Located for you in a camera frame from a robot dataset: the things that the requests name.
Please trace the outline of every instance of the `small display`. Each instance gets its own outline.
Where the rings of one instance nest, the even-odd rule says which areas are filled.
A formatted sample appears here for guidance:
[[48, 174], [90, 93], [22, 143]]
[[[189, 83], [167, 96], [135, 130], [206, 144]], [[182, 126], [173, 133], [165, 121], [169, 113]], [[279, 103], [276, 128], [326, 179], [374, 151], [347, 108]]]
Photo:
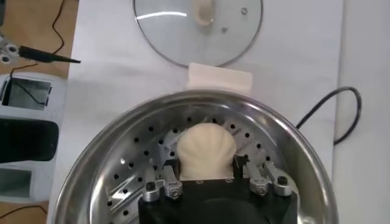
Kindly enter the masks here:
[[43, 110], [50, 94], [51, 84], [49, 82], [13, 78], [12, 85], [8, 84], [7, 89], [4, 91], [3, 105]]

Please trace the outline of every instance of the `screw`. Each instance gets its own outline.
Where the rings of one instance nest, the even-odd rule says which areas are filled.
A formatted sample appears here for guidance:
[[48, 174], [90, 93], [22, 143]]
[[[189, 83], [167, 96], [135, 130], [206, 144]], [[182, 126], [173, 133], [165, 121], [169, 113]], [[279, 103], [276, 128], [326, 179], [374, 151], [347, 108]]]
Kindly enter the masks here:
[[153, 191], [156, 189], [156, 184], [154, 182], [147, 182], [145, 188], [147, 191]]
[[286, 186], [288, 184], [288, 179], [285, 176], [278, 177], [278, 184]]
[[16, 52], [16, 47], [10, 46], [10, 47], [8, 47], [8, 50], [10, 52]]
[[179, 197], [179, 192], [177, 190], [172, 190], [171, 197], [172, 199], [177, 199]]
[[241, 14], [243, 15], [246, 15], [248, 14], [248, 9], [246, 9], [245, 7], [241, 9]]
[[4, 62], [9, 62], [10, 61], [10, 59], [8, 57], [2, 57], [1, 60], [4, 61]]
[[266, 195], [267, 191], [265, 188], [263, 187], [259, 187], [258, 190], [257, 190], [258, 194], [261, 195], [261, 196], [264, 196]]

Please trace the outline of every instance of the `dough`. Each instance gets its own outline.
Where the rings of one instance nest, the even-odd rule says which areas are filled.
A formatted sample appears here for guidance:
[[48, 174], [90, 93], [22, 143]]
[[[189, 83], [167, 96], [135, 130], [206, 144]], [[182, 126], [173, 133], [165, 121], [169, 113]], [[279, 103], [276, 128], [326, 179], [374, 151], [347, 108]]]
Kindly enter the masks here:
[[237, 144], [223, 127], [198, 124], [179, 139], [177, 156], [181, 180], [210, 180], [233, 178], [233, 157]]

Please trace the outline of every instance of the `metal clip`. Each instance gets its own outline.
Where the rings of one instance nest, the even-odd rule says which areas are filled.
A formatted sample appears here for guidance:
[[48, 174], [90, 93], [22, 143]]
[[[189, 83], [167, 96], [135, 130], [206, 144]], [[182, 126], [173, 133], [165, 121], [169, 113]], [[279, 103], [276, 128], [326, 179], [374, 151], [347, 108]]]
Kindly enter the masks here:
[[274, 185], [274, 192], [279, 196], [290, 196], [292, 194], [292, 187], [288, 183], [288, 178], [284, 176], [273, 162], [264, 163], [264, 174], [271, 179]]
[[165, 179], [164, 190], [165, 196], [176, 200], [183, 194], [183, 184], [180, 182], [171, 166], [164, 166], [163, 175]]
[[269, 179], [261, 176], [260, 171], [257, 169], [254, 163], [249, 161], [246, 163], [245, 167], [250, 177], [250, 191], [259, 196], [265, 196], [268, 192], [268, 185], [271, 183]]

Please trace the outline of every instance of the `white surface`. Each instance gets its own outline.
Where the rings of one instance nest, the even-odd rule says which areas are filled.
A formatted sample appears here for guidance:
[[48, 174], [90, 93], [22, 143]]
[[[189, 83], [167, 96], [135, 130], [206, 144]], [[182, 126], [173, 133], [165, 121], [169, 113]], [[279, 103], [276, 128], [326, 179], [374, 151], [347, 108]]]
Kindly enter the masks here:
[[[49, 95], [48, 105], [43, 110], [32, 110], [27, 108], [3, 106], [0, 103], [0, 117], [17, 117], [22, 119], [37, 119], [52, 121], [61, 128], [62, 114], [65, 103], [66, 80], [53, 75], [37, 72], [18, 72], [14, 78], [49, 82], [52, 90]], [[9, 74], [0, 75], [0, 86], [9, 80]], [[30, 197], [2, 197], [0, 201], [11, 203], [35, 203], [46, 201], [51, 195], [53, 183], [55, 157], [50, 161], [21, 161], [14, 163], [1, 163], [0, 169], [15, 169], [31, 171]]]
[[[390, 222], [390, 1], [346, 0], [340, 85], [363, 98], [360, 123], [335, 147], [333, 187], [340, 223]], [[351, 93], [338, 102], [340, 136], [355, 116]]]
[[[297, 123], [336, 88], [342, 2], [264, 0], [264, 6], [258, 40], [229, 68], [252, 73], [253, 98]], [[130, 0], [80, 1], [72, 57], [82, 63], [69, 71], [48, 223], [63, 180], [92, 138], [129, 108], [186, 83], [187, 70], [145, 42]], [[302, 127], [329, 173], [334, 124], [331, 100]]]
[[223, 89], [250, 96], [253, 75], [248, 72], [191, 63], [188, 89]]

